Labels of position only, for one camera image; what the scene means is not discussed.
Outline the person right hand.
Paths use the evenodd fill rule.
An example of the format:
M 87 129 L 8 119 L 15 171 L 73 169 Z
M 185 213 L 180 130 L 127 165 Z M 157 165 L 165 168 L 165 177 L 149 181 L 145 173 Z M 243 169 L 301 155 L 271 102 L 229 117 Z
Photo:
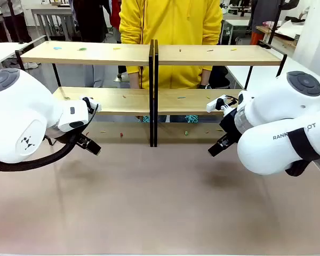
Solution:
M 132 89 L 139 89 L 139 73 L 130 73 L 129 74 L 130 78 L 130 88 Z

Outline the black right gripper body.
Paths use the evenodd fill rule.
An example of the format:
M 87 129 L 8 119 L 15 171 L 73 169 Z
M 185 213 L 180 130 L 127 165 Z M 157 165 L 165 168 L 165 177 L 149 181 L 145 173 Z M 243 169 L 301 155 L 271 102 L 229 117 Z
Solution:
M 223 136 L 229 142 L 238 142 L 241 138 L 242 134 L 237 129 L 235 125 L 235 115 L 237 113 L 237 109 L 233 109 L 230 113 L 228 113 L 220 122 L 221 128 L 225 131 L 225 135 Z

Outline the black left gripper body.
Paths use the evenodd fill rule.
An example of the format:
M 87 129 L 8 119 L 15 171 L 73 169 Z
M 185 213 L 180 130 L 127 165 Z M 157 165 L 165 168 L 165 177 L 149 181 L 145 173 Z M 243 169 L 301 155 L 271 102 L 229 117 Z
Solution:
M 69 132 L 69 146 L 87 147 L 89 139 L 82 132 Z

